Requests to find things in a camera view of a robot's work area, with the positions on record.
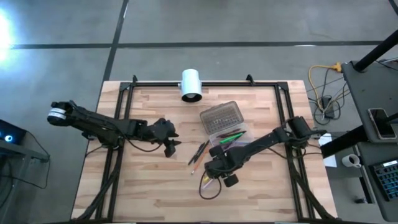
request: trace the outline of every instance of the wooden tabletop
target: wooden tabletop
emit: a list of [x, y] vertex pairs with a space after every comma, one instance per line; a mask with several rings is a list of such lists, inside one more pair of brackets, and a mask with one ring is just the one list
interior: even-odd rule
[[[313, 119], [304, 82], [288, 81], [290, 96], [296, 116], [303, 116], [310, 127]], [[120, 82], [105, 82], [98, 103], [97, 112], [113, 117]], [[287, 116], [284, 95], [284, 111]], [[203, 99], [197, 103], [181, 100], [177, 87], [135, 88], [130, 109], [130, 118], [146, 119], [149, 124], [159, 118], [171, 120], [175, 125], [177, 152], [164, 156], [164, 147], [145, 153], [125, 144], [123, 164], [119, 180], [118, 196], [114, 211], [116, 222], [271, 222], [296, 221], [294, 200], [285, 159], [265, 150], [247, 162], [235, 173], [239, 183], [223, 188], [219, 197], [203, 200], [198, 194], [203, 166], [191, 175], [192, 166], [187, 166], [198, 146], [208, 139], [199, 113], [229, 101], [237, 102], [255, 138], [259, 138], [280, 126], [274, 89], [271, 87], [206, 87]], [[138, 146], [152, 149], [146, 142]], [[98, 147], [92, 141], [88, 151]], [[273, 147], [285, 155], [283, 145]], [[308, 147], [307, 152], [320, 152]], [[78, 217], [98, 193], [103, 175], [106, 150], [90, 154], [83, 167], [72, 217]], [[326, 210], [336, 216], [326, 169], [321, 155], [304, 157], [308, 181], [312, 192]], [[206, 189], [204, 195], [217, 191], [216, 182]], [[303, 193], [300, 191], [303, 210], [306, 213]], [[109, 193], [104, 205], [108, 209]]]

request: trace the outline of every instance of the gray floor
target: gray floor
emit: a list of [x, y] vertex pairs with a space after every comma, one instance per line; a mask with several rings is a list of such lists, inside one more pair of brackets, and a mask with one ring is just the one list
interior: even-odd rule
[[[110, 44], [123, 0], [0, 0], [0, 29], [11, 44]], [[398, 16], [387, 0], [130, 0], [120, 43], [222, 41], [383, 40], [397, 28]], [[190, 49], [118, 49], [110, 80], [179, 80], [195, 68], [202, 80], [305, 80], [315, 64], [358, 60], [374, 46], [235, 47]], [[385, 58], [395, 57], [398, 48]], [[94, 110], [109, 49], [0, 49], [0, 119], [33, 132], [52, 158], [45, 190], [24, 185], [14, 202], [14, 221], [60, 222], [69, 219], [87, 141], [72, 128], [46, 121], [52, 101], [75, 100]], [[321, 85], [324, 69], [313, 71]], [[330, 72], [328, 79], [341, 74]], [[344, 85], [328, 85], [334, 94]], [[360, 124], [350, 96], [329, 131]], [[29, 174], [44, 181], [45, 167]], [[339, 217], [382, 223], [377, 207], [356, 205], [358, 181], [331, 180]]]

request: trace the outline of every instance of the clear plastic box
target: clear plastic box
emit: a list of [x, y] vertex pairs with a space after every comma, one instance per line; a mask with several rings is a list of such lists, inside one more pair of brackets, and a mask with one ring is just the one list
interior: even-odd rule
[[219, 145], [220, 141], [223, 139], [218, 138], [217, 136], [229, 133], [235, 129], [239, 129], [239, 131], [236, 131], [236, 132], [240, 132], [240, 131], [246, 131], [246, 132], [238, 140], [236, 140], [230, 146], [226, 147], [224, 150], [227, 150], [234, 146], [245, 146], [245, 145], [249, 144], [250, 142], [254, 141], [254, 137], [253, 137], [252, 133], [250, 132], [250, 128], [245, 123], [240, 123], [240, 124], [237, 124], [235, 126], [232, 126], [230, 128], [224, 129], [222, 131], [219, 131], [217, 133], [210, 135], [209, 140], [210, 140], [211, 145], [213, 147]]

